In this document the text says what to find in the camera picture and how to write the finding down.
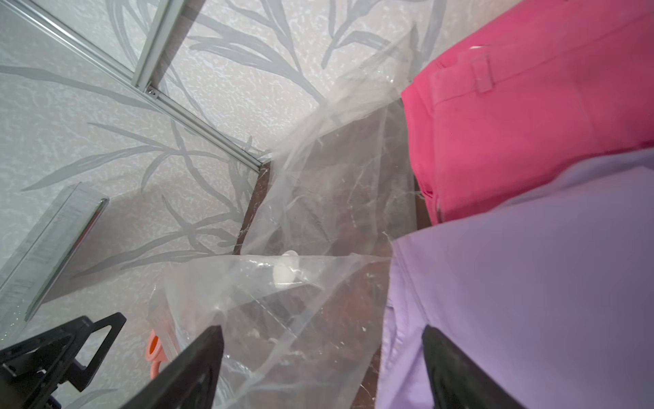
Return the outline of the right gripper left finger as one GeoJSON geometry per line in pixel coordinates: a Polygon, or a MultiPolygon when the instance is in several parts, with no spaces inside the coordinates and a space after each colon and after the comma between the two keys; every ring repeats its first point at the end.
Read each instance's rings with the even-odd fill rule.
{"type": "Polygon", "coordinates": [[[219,325],[209,327],[175,359],[160,366],[159,375],[125,408],[211,408],[216,396],[224,339],[219,325]]]}

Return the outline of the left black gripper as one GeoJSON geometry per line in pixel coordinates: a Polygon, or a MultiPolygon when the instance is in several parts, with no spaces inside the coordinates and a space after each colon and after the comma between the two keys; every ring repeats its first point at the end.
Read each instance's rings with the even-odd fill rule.
{"type": "Polygon", "coordinates": [[[72,335],[47,332],[1,351],[1,407],[60,408],[61,381],[86,390],[126,323],[121,313],[91,322],[71,356],[72,335]]]}

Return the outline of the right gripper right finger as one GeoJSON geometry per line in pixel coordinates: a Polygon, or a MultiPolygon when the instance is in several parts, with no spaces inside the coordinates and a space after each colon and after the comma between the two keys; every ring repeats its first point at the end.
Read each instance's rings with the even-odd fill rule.
{"type": "Polygon", "coordinates": [[[422,348],[435,408],[522,407],[439,329],[424,328],[422,348]]]}

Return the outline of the lilac garment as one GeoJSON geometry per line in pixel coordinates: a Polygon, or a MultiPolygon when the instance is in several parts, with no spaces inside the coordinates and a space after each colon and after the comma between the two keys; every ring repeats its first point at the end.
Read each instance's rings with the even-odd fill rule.
{"type": "Polygon", "coordinates": [[[652,150],[395,240],[377,407],[434,406],[426,327],[524,407],[652,407],[652,150]]]}

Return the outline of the clear plastic vacuum bag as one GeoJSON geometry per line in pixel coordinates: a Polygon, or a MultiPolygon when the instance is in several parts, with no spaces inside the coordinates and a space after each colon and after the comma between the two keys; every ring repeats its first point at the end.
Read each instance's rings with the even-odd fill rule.
{"type": "Polygon", "coordinates": [[[151,300],[169,356],[219,325],[215,408],[349,408],[382,340],[394,239],[417,226],[401,91],[406,33],[335,82],[271,154],[271,178],[237,255],[175,262],[151,300]],[[296,284],[273,269],[298,254],[296,284]]]}

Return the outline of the pink garment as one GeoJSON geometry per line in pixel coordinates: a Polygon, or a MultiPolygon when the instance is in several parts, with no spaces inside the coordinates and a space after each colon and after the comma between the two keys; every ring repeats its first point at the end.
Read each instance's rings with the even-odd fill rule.
{"type": "Polygon", "coordinates": [[[588,158],[653,144],[653,4],[524,1],[403,92],[432,223],[490,211],[588,158]]]}

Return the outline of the white vacuum bag valve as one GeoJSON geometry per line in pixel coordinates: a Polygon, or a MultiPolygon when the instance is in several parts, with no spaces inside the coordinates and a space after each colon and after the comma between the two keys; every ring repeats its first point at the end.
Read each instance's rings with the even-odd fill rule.
{"type": "Polygon", "coordinates": [[[285,289],[296,284],[298,269],[298,254],[295,251],[285,252],[278,258],[272,270],[275,286],[279,289],[285,289]]]}

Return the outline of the pink watering can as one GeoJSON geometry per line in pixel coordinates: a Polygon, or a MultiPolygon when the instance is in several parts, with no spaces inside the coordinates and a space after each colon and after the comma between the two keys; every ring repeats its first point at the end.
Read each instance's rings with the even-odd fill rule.
{"type": "Polygon", "coordinates": [[[146,346],[145,353],[146,361],[151,364],[150,366],[150,378],[155,379],[159,375],[160,366],[168,361],[168,357],[165,354],[163,344],[160,341],[160,338],[157,336],[155,331],[150,332],[150,336],[146,346]]]}

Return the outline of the clear plastic wall shelf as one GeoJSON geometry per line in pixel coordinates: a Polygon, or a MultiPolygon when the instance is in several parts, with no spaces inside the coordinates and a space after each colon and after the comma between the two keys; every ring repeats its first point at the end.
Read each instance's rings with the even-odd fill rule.
{"type": "Polygon", "coordinates": [[[78,183],[63,189],[1,269],[1,344],[34,317],[110,199],[78,183]]]}

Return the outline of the aluminium frame crossbar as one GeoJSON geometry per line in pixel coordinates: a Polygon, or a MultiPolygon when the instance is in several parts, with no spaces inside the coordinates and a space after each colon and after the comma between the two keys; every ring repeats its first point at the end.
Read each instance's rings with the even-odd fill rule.
{"type": "Polygon", "coordinates": [[[118,81],[150,106],[182,124],[195,135],[201,136],[221,148],[221,150],[250,169],[259,171],[263,163],[257,158],[240,148],[228,136],[221,134],[214,127],[172,100],[168,95],[153,87],[153,78],[157,66],[163,61],[163,52],[168,42],[170,42],[174,25],[182,14],[184,4],[183,1],[163,1],[161,3],[161,8],[153,21],[153,31],[148,35],[141,53],[141,59],[136,69],[131,71],[33,1],[15,0],[1,3],[18,17],[37,27],[52,39],[118,81]]]}

